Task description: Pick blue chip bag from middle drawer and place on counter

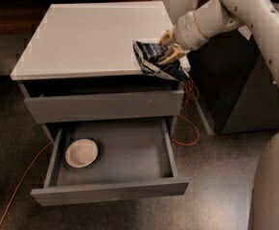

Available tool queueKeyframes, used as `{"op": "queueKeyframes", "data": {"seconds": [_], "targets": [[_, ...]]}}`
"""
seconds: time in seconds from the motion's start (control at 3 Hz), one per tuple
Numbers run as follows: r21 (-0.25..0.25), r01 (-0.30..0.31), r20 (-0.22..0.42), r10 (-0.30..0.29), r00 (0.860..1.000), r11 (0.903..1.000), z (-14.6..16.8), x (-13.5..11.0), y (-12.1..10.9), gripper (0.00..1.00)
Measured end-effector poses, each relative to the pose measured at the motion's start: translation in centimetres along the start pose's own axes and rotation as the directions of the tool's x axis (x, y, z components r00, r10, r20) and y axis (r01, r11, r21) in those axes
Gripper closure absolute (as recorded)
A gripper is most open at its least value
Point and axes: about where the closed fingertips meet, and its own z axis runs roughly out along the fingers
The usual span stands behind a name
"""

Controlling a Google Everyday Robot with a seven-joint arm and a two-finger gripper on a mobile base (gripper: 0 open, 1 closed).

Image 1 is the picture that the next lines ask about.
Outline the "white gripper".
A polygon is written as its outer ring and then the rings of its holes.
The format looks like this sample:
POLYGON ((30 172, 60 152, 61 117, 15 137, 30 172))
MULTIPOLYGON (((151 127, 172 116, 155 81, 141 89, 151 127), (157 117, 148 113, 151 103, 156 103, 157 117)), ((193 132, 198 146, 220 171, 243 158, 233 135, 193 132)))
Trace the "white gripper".
POLYGON ((158 40, 159 45, 170 46, 174 42, 179 45, 170 47, 169 50, 156 63, 166 65, 185 57, 189 51, 199 49, 208 41, 200 29, 193 11, 179 17, 174 29, 168 29, 158 40))

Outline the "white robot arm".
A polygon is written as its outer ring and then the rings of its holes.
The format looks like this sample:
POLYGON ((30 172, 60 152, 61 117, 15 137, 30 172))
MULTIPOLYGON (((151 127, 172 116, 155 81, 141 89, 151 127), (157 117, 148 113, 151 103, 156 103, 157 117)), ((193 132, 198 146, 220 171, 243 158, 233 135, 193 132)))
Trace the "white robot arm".
MULTIPOLYGON (((246 26, 279 89, 279 12, 270 0, 210 0, 179 17, 159 39, 165 65, 203 46, 209 38, 246 26)), ((255 173, 248 230, 279 230, 279 132, 264 148, 255 173)))

